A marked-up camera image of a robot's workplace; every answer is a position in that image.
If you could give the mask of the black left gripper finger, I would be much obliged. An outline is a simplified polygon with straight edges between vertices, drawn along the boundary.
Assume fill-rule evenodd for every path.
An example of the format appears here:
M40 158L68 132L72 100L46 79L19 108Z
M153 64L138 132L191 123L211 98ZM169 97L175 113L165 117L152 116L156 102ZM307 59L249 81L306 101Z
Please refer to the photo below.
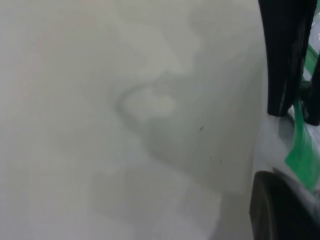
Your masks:
M249 216L255 240L318 240L320 226L288 183L269 171L253 178Z

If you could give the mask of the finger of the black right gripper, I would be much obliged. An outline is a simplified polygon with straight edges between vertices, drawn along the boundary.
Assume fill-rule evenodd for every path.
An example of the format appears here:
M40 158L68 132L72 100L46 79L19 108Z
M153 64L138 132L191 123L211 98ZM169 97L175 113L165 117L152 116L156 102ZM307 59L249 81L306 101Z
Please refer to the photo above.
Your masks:
M320 60L318 59L308 88L308 95L303 102L304 121L309 125L320 124Z
M267 58L267 113L285 116L298 96L315 0L260 0Z

